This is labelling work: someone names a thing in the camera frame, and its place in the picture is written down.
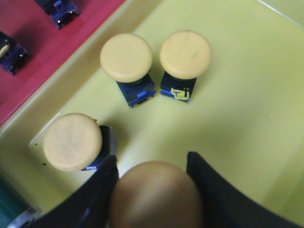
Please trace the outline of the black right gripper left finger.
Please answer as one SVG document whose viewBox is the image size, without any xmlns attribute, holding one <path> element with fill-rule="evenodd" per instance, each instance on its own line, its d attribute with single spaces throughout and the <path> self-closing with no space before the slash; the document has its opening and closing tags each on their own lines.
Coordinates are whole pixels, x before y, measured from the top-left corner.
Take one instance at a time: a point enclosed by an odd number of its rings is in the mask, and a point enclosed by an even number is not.
<svg viewBox="0 0 304 228">
<path fill-rule="evenodd" d="M 76 192 L 28 227 L 105 228 L 118 177 L 116 156 L 105 157 L 101 167 Z"/>
</svg>

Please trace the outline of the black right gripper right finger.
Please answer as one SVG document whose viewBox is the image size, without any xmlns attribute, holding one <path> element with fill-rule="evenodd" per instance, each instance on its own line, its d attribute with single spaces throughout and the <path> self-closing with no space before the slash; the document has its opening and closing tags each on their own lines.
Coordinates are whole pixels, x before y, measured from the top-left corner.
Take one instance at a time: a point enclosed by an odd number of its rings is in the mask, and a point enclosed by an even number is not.
<svg viewBox="0 0 304 228">
<path fill-rule="evenodd" d="M 186 172 L 203 201 L 204 228 L 299 228 L 241 193 L 197 152 L 188 152 Z"/>
</svg>

